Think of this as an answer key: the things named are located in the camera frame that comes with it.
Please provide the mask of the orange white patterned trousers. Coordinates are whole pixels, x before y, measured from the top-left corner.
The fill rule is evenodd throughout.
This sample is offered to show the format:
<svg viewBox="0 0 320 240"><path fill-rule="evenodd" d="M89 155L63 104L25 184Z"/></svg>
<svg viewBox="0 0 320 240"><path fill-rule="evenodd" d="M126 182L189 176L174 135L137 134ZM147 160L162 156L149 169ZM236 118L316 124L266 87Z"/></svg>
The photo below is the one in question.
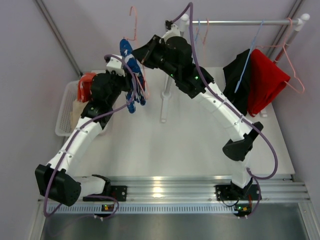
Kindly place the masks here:
<svg viewBox="0 0 320 240"><path fill-rule="evenodd" d="M78 81L77 86L77 101L88 102L92 99L91 86L93 78L96 76L95 72L86 72Z"/></svg>

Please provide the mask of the beige drawstring trousers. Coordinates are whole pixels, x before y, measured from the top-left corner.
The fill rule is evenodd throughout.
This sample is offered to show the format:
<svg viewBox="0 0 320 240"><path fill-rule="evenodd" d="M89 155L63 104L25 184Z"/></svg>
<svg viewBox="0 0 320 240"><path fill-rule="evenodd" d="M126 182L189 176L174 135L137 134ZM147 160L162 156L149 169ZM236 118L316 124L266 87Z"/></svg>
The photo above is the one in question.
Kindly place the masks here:
<svg viewBox="0 0 320 240"><path fill-rule="evenodd" d="M72 110L70 112L70 126L72 131L76 128L79 118L81 117L86 105L87 102L81 102L78 100L74 100L72 102Z"/></svg>

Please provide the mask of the blue wire hanger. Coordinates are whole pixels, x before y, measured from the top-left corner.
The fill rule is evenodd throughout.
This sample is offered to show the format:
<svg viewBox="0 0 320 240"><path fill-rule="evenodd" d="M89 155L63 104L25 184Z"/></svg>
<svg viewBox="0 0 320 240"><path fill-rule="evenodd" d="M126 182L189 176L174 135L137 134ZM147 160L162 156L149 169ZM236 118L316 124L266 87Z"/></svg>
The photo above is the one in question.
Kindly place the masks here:
<svg viewBox="0 0 320 240"><path fill-rule="evenodd" d="M195 28L195 36L194 36L194 43L196 44L197 41L198 41L198 37L199 37L199 34L200 34L200 27L201 27L201 23L200 23L200 20L198 19L197 21L197 27Z"/></svg>

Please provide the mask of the pink wire hanger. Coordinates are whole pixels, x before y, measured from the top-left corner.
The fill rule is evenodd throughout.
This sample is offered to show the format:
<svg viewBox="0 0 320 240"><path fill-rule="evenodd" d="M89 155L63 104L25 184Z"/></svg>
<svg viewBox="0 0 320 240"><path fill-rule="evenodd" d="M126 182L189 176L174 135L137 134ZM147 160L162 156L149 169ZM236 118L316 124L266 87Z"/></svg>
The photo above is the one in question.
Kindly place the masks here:
<svg viewBox="0 0 320 240"><path fill-rule="evenodd" d="M205 29L205 34L204 36L201 35L199 32L199 37L201 43L202 43L202 54L203 54L203 63L206 65L207 64L207 57L206 57L206 42L207 42L207 37L208 37L208 32L209 32L209 19L206 18L206 29Z"/></svg>

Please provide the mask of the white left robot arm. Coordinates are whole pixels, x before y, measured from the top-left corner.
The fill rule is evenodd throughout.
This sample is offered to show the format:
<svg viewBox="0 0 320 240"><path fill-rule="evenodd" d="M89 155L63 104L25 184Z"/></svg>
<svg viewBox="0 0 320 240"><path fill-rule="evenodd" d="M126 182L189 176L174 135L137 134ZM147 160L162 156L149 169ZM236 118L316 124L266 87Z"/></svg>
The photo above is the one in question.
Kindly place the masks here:
<svg viewBox="0 0 320 240"><path fill-rule="evenodd" d="M76 176L75 170L94 139L107 128L111 116L119 111L113 106L120 94L136 88L136 77L130 70L107 70L93 76L89 100L72 134L47 164L35 169L37 186L45 201L70 207L79 199L110 196L111 181L106 176Z"/></svg>

